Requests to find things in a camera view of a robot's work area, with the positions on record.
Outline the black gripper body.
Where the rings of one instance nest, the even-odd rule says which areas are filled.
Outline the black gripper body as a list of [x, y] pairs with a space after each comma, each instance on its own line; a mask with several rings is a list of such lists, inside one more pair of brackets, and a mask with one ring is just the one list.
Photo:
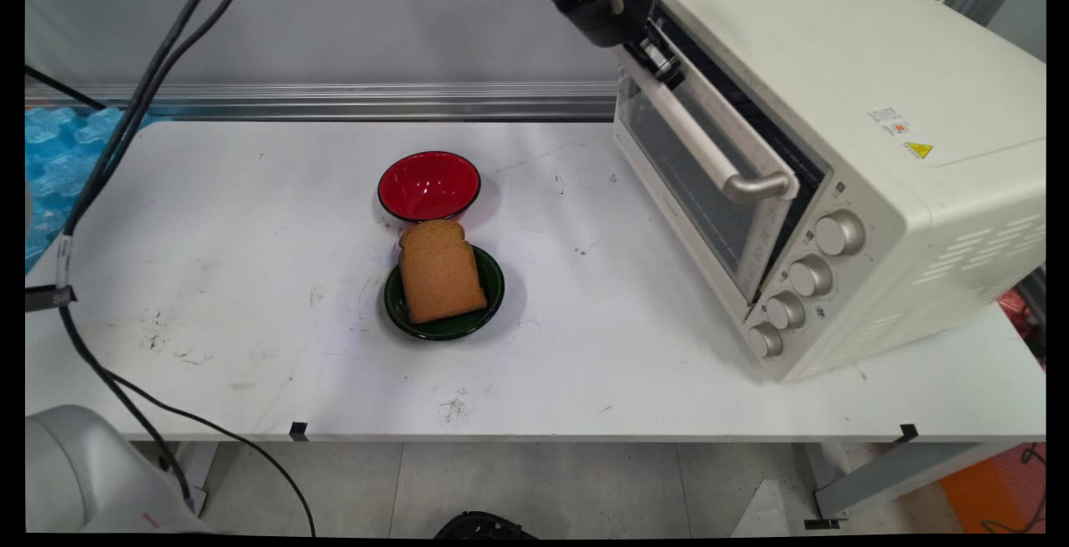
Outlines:
[[656, 0], [549, 0], [598, 48], [638, 45], [648, 38]]

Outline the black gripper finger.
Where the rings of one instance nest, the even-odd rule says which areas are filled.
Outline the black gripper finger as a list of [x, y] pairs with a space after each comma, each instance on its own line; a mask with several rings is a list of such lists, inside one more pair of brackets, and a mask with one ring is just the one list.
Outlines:
[[644, 64], [661, 85], [675, 90], [683, 82], [685, 75], [673, 44], [654, 21], [646, 22], [645, 30], [646, 37], [641, 42]]
[[663, 72], [663, 53], [659, 49], [656, 42], [644, 38], [641, 42], [626, 42], [622, 44], [625, 52], [635, 60], [644, 71], [647, 71], [654, 79], [660, 80]]

